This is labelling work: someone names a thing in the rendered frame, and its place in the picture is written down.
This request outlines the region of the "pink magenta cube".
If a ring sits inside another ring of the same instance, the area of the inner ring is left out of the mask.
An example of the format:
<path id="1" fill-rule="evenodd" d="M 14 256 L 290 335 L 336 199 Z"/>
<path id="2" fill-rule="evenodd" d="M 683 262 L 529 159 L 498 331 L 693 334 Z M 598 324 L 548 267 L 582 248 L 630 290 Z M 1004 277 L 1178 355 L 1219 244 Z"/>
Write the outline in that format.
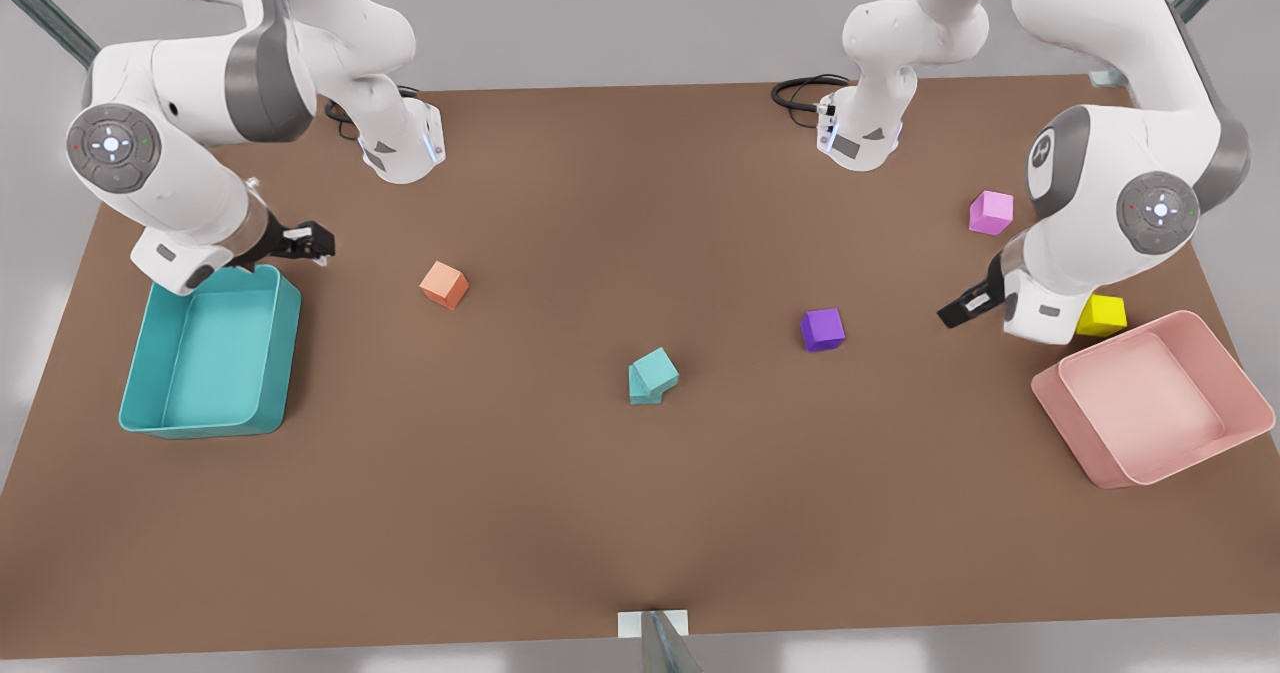
<path id="1" fill-rule="evenodd" d="M 1000 235 L 1015 218 L 1015 200 L 1011 194 L 984 189 L 970 203 L 968 226 L 978 234 Z"/>

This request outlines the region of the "yellow cube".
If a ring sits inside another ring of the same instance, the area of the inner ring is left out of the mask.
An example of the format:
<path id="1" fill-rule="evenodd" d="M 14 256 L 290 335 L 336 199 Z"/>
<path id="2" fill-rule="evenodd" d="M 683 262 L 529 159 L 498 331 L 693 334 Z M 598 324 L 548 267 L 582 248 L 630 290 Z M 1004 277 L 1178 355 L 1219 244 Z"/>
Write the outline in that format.
<path id="1" fill-rule="evenodd" d="M 1128 328 L 1126 305 L 1116 296 L 1100 296 L 1093 293 L 1085 301 L 1080 317 L 1078 319 L 1075 334 L 1080 336 L 1098 336 L 1106 339 Z"/>

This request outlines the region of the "teal plastic bin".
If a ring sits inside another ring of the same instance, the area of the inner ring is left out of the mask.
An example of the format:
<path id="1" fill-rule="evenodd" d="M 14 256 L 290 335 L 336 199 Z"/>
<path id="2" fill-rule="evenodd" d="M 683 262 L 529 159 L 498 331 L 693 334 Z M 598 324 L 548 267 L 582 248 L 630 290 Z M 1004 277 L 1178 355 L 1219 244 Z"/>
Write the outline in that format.
<path id="1" fill-rule="evenodd" d="M 301 303 L 274 266 L 219 269 L 189 296 L 152 284 L 119 426 L 170 440 L 278 430 Z"/>

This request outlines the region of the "orange cube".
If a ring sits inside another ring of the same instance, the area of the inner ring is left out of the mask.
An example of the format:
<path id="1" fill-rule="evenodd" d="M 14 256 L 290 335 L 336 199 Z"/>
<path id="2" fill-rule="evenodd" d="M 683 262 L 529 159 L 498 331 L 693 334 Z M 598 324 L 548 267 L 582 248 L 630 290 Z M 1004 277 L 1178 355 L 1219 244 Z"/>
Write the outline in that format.
<path id="1" fill-rule="evenodd" d="M 428 299 L 447 310 L 456 310 L 468 290 L 468 280 L 460 269 L 448 266 L 442 260 L 435 260 L 422 280 L 419 289 Z"/>

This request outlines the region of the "purple cube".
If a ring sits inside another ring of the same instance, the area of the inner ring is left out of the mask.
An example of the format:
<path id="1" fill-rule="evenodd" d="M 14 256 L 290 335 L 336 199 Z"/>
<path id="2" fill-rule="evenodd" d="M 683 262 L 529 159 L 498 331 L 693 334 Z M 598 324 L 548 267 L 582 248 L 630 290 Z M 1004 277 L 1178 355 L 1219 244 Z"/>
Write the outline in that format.
<path id="1" fill-rule="evenodd" d="M 837 308 L 806 310 L 800 328 L 806 351 L 833 351 L 846 340 L 844 322 Z"/>

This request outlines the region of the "pink plastic bin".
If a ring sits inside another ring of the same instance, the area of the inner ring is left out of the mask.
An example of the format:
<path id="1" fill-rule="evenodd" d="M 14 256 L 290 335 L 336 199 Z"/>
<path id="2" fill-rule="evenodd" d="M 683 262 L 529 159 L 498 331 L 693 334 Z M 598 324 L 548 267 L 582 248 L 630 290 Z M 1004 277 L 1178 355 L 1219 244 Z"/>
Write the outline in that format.
<path id="1" fill-rule="evenodd" d="M 1276 424 L 1234 354 L 1190 310 L 1069 354 L 1030 389 L 1098 489 L 1157 484 Z"/>

